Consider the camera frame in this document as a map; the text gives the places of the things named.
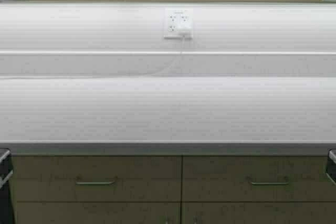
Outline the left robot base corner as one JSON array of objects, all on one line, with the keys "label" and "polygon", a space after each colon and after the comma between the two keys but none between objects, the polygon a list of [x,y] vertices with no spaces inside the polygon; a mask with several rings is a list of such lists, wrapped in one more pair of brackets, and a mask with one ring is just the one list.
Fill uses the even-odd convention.
[{"label": "left robot base corner", "polygon": [[13,173],[11,151],[6,148],[1,148],[1,190],[9,190],[9,180]]}]

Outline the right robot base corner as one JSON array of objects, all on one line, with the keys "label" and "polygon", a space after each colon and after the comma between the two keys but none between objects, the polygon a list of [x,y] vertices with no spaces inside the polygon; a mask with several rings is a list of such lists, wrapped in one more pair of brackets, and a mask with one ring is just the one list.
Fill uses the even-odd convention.
[{"label": "right robot base corner", "polygon": [[336,156],[335,149],[330,150],[328,153],[328,160],[326,165],[326,174],[333,183],[336,183]]}]

